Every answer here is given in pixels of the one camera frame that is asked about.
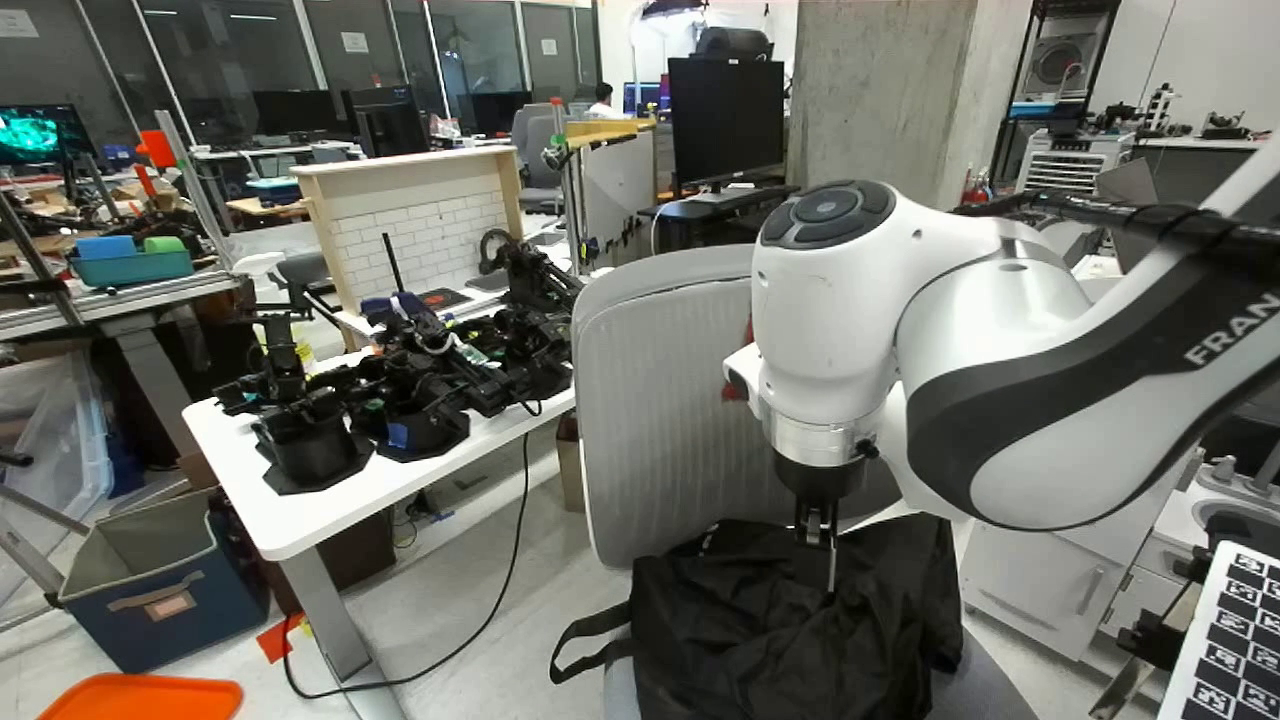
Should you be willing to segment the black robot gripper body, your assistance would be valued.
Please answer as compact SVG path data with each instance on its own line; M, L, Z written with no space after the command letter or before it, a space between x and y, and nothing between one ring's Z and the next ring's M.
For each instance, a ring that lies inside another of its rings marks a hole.
M805 546L826 546L838 534L838 505L862 482L862 465L812 469L774 462L778 484L792 494L792 529Z

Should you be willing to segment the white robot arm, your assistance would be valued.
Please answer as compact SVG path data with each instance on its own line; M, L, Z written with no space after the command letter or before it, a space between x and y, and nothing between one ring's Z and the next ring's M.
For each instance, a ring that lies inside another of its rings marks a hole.
M883 180L789 198L757 232L750 339L723 361L806 534L883 445L954 511L1076 534L1134 505L1280 372L1280 236L1238 208L1013 193L968 214Z

